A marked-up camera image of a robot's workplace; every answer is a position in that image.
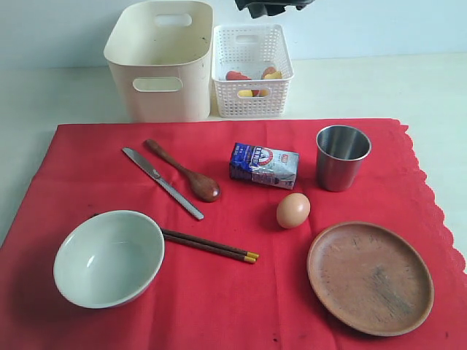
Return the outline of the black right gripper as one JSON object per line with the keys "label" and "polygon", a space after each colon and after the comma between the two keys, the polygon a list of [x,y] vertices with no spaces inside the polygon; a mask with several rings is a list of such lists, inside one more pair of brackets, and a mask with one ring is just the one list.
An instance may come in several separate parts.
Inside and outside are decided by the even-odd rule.
{"label": "black right gripper", "polygon": [[295,7],[298,11],[312,4],[314,0],[236,0],[239,11],[248,9],[251,18],[274,17],[285,12],[286,7]]}

